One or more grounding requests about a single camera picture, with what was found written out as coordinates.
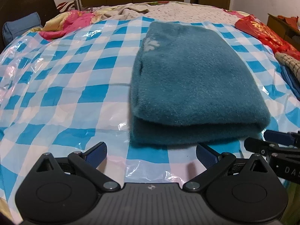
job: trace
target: wooden headboard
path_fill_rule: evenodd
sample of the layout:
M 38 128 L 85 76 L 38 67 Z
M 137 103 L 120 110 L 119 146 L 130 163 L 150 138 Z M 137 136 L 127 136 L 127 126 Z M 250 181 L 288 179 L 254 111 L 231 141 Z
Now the wooden headboard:
M 37 12 L 44 26 L 46 21 L 57 16 L 54 0 L 0 0 L 0 53 L 5 45 L 2 38 L 2 28 L 5 22 L 23 18 Z

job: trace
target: teal towel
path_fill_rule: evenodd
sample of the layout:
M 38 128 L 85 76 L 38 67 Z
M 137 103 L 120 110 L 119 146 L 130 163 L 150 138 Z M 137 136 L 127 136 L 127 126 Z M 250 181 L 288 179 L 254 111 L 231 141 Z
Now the teal towel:
M 153 22 L 130 90 L 131 138 L 191 144 L 246 137 L 270 114 L 245 63 L 214 31 Z

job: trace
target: blue checkered plastic sheet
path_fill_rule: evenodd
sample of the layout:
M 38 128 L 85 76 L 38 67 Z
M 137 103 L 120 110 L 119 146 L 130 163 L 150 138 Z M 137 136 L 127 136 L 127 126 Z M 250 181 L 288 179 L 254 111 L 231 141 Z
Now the blue checkered plastic sheet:
M 120 184 L 182 185 L 205 170 L 196 159 L 195 145 L 129 144 L 131 70 L 152 21 L 101 21 L 52 42 L 29 33 L 0 55 L 0 197 L 8 201 L 16 221 L 21 218 L 15 192 L 44 152 L 64 157 L 104 141 L 108 157 L 99 170 Z M 281 78 L 270 48 L 231 25 L 192 25 L 216 31 L 249 67 L 272 116 L 269 129 L 300 128 L 300 102 Z M 238 157 L 250 155 L 243 140 L 211 147 Z

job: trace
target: blue cloth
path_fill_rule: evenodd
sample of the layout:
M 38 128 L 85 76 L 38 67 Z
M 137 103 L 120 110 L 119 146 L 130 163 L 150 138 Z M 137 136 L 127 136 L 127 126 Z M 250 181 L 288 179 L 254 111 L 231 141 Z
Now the blue cloth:
M 294 93 L 296 98 L 300 101 L 300 83 L 295 77 L 295 75 L 291 72 L 291 70 L 284 66 L 280 65 L 281 67 L 281 76 L 284 81 L 289 85 L 291 91 Z
M 270 114 L 245 63 L 214 31 L 153 22 L 131 81 L 131 137 L 189 144 L 257 134 Z
M 29 29 L 38 26 L 41 26 L 41 19 L 37 12 L 15 21 L 6 22 L 2 29 L 4 44 L 7 46 L 17 36 L 21 36 Z

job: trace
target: plaid cloth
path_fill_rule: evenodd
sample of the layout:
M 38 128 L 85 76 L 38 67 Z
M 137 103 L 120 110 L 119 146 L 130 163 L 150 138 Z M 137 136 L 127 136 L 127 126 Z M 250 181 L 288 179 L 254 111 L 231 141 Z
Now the plaid cloth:
M 52 42 L 29 33 L 1 54 L 0 197 L 8 201 L 15 220 L 20 219 L 15 192 L 44 152 L 64 157 L 104 141 L 108 158 L 100 170 L 121 184 L 182 185 L 205 170 L 196 159 L 194 145 L 129 145 L 131 70 L 152 21 L 145 17 L 101 21 Z M 270 48 L 231 25 L 192 25 L 216 31 L 248 65 L 272 115 L 268 129 L 300 128 L 300 102 L 281 78 Z M 218 152 L 250 156 L 243 140 L 211 146 Z

